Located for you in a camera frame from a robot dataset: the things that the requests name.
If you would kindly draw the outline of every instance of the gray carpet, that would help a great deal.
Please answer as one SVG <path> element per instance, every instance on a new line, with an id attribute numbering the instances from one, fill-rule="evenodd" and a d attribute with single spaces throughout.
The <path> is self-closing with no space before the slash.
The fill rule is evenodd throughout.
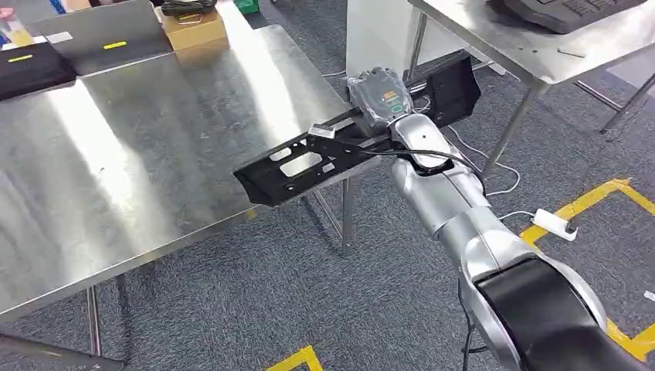
<path id="1" fill-rule="evenodd" d="M 280 0 L 273 8 L 263 0 L 263 17 L 250 18 L 281 24 L 320 70 L 336 72 L 344 69 L 345 3 Z M 490 151 L 525 88 L 489 70 L 477 78 L 483 96 L 473 116 L 454 126 Z M 634 91 L 608 73 L 589 83 L 620 100 Z M 574 86 L 540 99 L 507 148 L 506 163 L 523 181 L 490 198 L 496 214 L 554 211 L 614 178 L 632 177 L 638 192 L 655 199 L 655 114 L 638 114 L 608 143 L 593 129 L 610 114 Z M 355 252 L 348 258 L 336 254 L 336 233 L 316 202 L 298 200 L 103 283 L 106 355 L 127 359 L 130 371 L 256 370 L 312 345 L 330 371 L 460 369 L 465 328 L 453 268 L 392 188 L 388 163 L 353 180 Z M 498 169 L 487 187 L 512 182 Z M 340 189 L 324 194 L 338 213 Z M 655 291 L 655 218 L 613 193 L 579 224 L 575 242 L 546 236 L 538 246 L 581 272 L 610 318 L 634 336 L 655 322 L 655 303 L 643 297 Z M 529 222 L 516 216 L 507 225 L 519 233 Z M 0 329 L 87 350 L 85 307 L 78 294 Z M 653 354 L 649 361 L 655 369 Z M 0 370 L 15 369 L 77 368 L 0 350 Z M 471 357 L 470 369 L 500 367 L 485 353 Z"/>

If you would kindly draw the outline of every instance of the cardboard box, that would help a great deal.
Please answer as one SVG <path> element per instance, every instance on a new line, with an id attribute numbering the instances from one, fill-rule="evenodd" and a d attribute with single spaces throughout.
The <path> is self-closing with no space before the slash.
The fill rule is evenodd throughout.
<path id="1" fill-rule="evenodd" d="M 91 7 L 89 0 L 62 0 L 61 2 L 68 13 Z"/>
<path id="2" fill-rule="evenodd" d="M 227 37 L 223 20 L 215 9 L 203 14 L 202 19 L 200 15 L 187 15 L 177 19 L 162 15 L 160 9 L 157 11 L 173 50 L 187 49 Z"/>

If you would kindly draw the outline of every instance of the black case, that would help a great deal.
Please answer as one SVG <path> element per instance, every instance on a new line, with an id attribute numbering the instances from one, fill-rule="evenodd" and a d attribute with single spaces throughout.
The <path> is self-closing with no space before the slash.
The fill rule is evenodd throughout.
<path id="1" fill-rule="evenodd" d="M 424 94 L 432 102 L 425 114 L 438 128 L 469 117 L 480 99 L 480 88 L 473 75 L 471 58 L 447 63 L 430 74 Z"/>
<path id="2" fill-rule="evenodd" d="M 50 43 L 0 52 L 0 100 L 69 83 L 75 78 L 70 62 Z"/>

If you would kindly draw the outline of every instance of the metal table leg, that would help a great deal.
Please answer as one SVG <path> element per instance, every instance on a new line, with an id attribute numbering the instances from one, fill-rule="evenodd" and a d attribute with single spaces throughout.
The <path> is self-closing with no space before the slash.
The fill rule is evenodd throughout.
<path id="1" fill-rule="evenodd" d="M 421 53 L 421 45 L 423 44 L 423 37 L 426 34 L 426 25 L 428 23 L 428 16 L 424 12 L 420 12 L 419 26 L 414 35 L 414 43 L 412 44 L 412 55 L 409 58 L 409 67 L 405 75 L 405 82 L 412 82 L 416 74 L 416 66 L 419 64 L 419 54 Z"/>
<path id="2" fill-rule="evenodd" d="M 582 81 L 578 80 L 575 81 L 574 84 L 579 87 L 580 89 L 584 90 L 587 94 L 591 95 L 595 99 L 599 100 L 600 103 L 605 104 L 607 107 L 612 108 L 615 111 L 621 111 L 623 107 L 621 107 L 620 104 L 616 103 L 614 100 L 609 99 L 608 97 L 602 95 L 598 91 L 594 90 L 591 86 L 587 85 L 586 83 L 583 83 Z"/>
<path id="3" fill-rule="evenodd" d="M 516 131 L 516 129 L 518 128 L 518 125 L 521 123 L 521 120 L 525 116 L 525 113 L 528 112 L 528 108 L 530 107 L 530 105 L 539 96 L 545 93 L 547 89 L 548 89 L 547 87 L 543 87 L 543 88 L 533 87 L 530 90 L 528 90 L 528 92 L 525 94 L 523 101 L 518 106 L 516 111 L 514 111 L 514 115 L 512 116 L 509 125 L 505 128 L 505 131 L 503 131 L 503 134 L 501 135 L 501 138 L 498 140 L 498 142 L 496 142 L 494 151 L 491 152 L 491 156 L 489 156 L 489 159 L 487 160 L 487 164 L 484 166 L 484 171 L 483 171 L 484 178 L 489 176 L 489 173 L 496 165 L 496 162 L 498 162 L 498 159 L 503 154 L 505 147 L 507 147 L 507 143 L 510 141 L 511 136 L 514 134 L 514 131 Z"/>
<path id="4" fill-rule="evenodd" d="M 343 238 L 341 239 L 341 254 L 344 256 L 352 252 L 352 184 L 350 178 L 344 179 L 342 183 L 342 199 L 343 199 Z"/>
<path id="5" fill-rule="evenodd" d="M 639 90 L 628 100 L 628 103 L 621 108 L 619 112 L 616 112 L 614 116 L 605 124 L 605 127 L 600 129 L 600 134 L 605 134 L 607 131 L 611 130 L 614 128 L 619 121 L 629 112 L 631 111 L 641 100 L 642 98 L 648 94 L 648 90 L 650 90 L 651 87 L 655 85 L 655 73 L 653 76 L 651 76 L 644 85 L 639 88 Z"/>
<path id="6" fill-rule="evenodd" d="M 33 340 L 21 339 L 15 336 L 0 334 L 0 346 L 15 349 L 23 354 L 59 359 L 60 361 L 76 366 L 85 366 L 92 370 L 120 371 L 123 363 L 114 359 L 92 356 L 75 350 L 60 348 Z"/>
<path id="7" fill-rule="evenodd" d="M 330 220 L 330 224 L 332 224 L 334 230 L 337 231 L 339 238 L 343 240 L 344 235 L 343 233 L 341 233 L 341 226 L 339 225 L 339 221 L 337 220 L 337 217 L 334 216 L 334 214 L 332 213 L 332 210 L 330 210 L 330 206 L 328 205 L 328 202 L 325 201 L 325 198 L 323 197 L 321 191 L 314 192 L 314 197 L 316 197 L 316 200 L 318 201 L 318 205 L 321 206 L 321 208 L 325 212 L 325 215 L 327 215 L 327 218 Z"/>
<path id="8" fill-rule="evenodd" d="M 98 297 L 96 287 L 87 288 L 87 317 L 89 319 L 89 335 L 91 337 L 91 354 L 102 356 L 100 344 L 100 323 L 98 321 Z"/>
<path id="9" fill-rule="evenodd" d="M 325 201 L 325 198 L 321 194 L 321 191 L 314 192 L 314 197 L 318 201 L 318 205 L 321 206 L 325 215 L 330 220 L 330 224 L 334 227 L 334 230 L 337 231 L 339 238 L 341 238 L 341 255 L 348 256 L 352 252 L 352 206 L 353 206 L 353 192 L 352 184 L 349 178 L 344 179 L 341 182 L 342 186 L 342 199 L 343 199 L 343 216 L 341 223 L 332 210 L 328 202 Z"/>

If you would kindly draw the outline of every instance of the white label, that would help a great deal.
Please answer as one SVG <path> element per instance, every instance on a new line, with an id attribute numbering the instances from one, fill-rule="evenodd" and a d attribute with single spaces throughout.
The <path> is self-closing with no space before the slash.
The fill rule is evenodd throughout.
<path id="1" fill-rule="evenodd" d="M 46 36 L 48 41 L 52 44 L 61 43 L 62 41 L 72 40 L 73 37 L 68 32 L 60 32 L 54 35 Z"/>
<path id="2" fill-rule="evenodd" d="M 34 38 L 34 43 L 35 44 L 40 44 L 40 43 L 45 43 L 45 42 L 46 42 L 46 38 L 43 37 L 43 36 L 37 36 L 37 37 Z M 16 48 L 18 48 L 18 47 L 14 43 L 5 44 L 5 45 L 2 46 L 2 50 L 10 50 L 10 49 L 16 49 Z"/>
<path id="3" fill-rule="evenodd" d="M 653 293 L 650 292 L 650 291 L 644 291 L 644 292 L 643 292 L 643 296 L 644 296 L 646 299 L 650 299 L 650 300 L 652 300 L 652 301 L 655 301 L 655 294 L 653 294 Z"/>

